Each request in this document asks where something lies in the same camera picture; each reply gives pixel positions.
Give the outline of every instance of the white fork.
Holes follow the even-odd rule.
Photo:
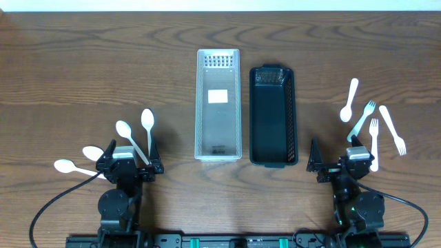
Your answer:
[[[375,110],[375,102],[369,101],[366,104],[365,110],[363,112],[363,115],[360,117],[360,120],[358,120],[355,127],[353,127],[351,132],[347,135],[347,140],[349,142],[352,142],[351,140],[352,135],[358,136],[358,133],[360,132],[361,127],[363,126],[363,123],[365,122],[366,118],[368,117],[368,115],[372,114],[374,110]]]
[[[378,144],[377,144],[377,136],[378,136],[378,119],[372,118],[371,125],[369,126],[369,133],[372,136],[372,149],[371,153],[375,157],[375,159],[372,161],[371,165],[371,171],[376,172],[378,171]]]
[[[393,141],[395,142],[395,145],[397,146],[398,153],[400,153],[400,156],[406,155],[406,143],[404,143],[404,140],[400,138],[397,134],[397,131],[395,131],[395,128],[392,124],[391,116],[389,115],[389,111],[387,111],[386,106],[381,105],[379,108],[381,115],[383,116],[384,121],[387,124],[387,127],[389,130],[391,130]]]

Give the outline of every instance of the wood grain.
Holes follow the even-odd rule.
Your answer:
[[[243,159],[194,160],[196,51],[238,48],[242,68]],[[281,63],[296,75],[300,161],[265,169],[249,161],[252,67]],[[28,228],[59,192],[85,180],[60,174],[59,158],[93,169],[85,145],[105,147],[126,120],[136,140],[145,107],[165,174],[145,186],[146,229],[208,233],[292,233],[335,227],[331,186],[305,171],[310,140],[335,161],[364,104],[387,105],[408,154],[398,156],[380,117],[379,173],[362,179],[423,207],[419,247],[441,246],[441,14],[439,12],[6,13],[0,15],[0,247],[29,247]],[[338,118],[349,82],[360,85],[353,118]],[[371,144],[365,125],[360,139]],[[95,234],[97,202],[113,185],[95,180],[53,204],[35,229],[40,247]],[[423,219],[386,200],[386,231],[414,240]]]

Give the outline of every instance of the spoon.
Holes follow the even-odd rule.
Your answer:
[[[90,171],[88,169],[78,168],[77,166],[75,166],[74,162],[72,162],[68,159],[59,159],[59,160],[55,161],[54,167],[55,167],[55,169],[57,169],[57,171],[59,171],[61,173],[69,173],[69,172],[77,171],[77,172],[87,174],[89,176],[96,175],[96,172]],[[98,177],[101,179],[105,179],[104,175],[102,175],[102,174],[100,174]]]
[[[104,151],[100,147],[96,147],[93,145],[87,146],[83,148],[83,154],[86,158],[91,161],[97,161],[101,155],[103,155]]]
[[[147,140],[149,145],[149,156],[150,156],[150,151],[152,150],[152,135],[150,134],[150,131],[152,130],[154,124],[153,113],[150,109],[145,109],[143,111],[141,115],[141,124],[143,124],[145,130],[147,130]]]
[[[135,143],[135,141],[132,138],[132,129],[130,128],[129,124],[127,124],[125,121],[117,121],[116,122],[116,131],[118,132],[119,136],[128,139],[133,147],[135,147],[136,152],[138,152],[141,159],[144,161],[146,165],[149,165],[149,160],[145,157],[143,151],[139,148],[139,146]]]
[[[352,116],[352,110],[351,110],[351,104],[353,100],[353,96],[356,94],[358,86],[358,79],[352,79],[351,85],[349,86],[349,96],[347,98],[347,103],[344,108],[340,111],[340,119],[343,122],[348,122],[351,119]]]

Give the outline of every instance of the white label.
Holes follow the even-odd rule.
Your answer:
[[[228,103],[228,90],[208,90],[208,103]]]

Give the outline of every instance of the white wall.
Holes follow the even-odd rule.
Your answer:
[[[441,0],[0,0],[4,11],[441,10]]]

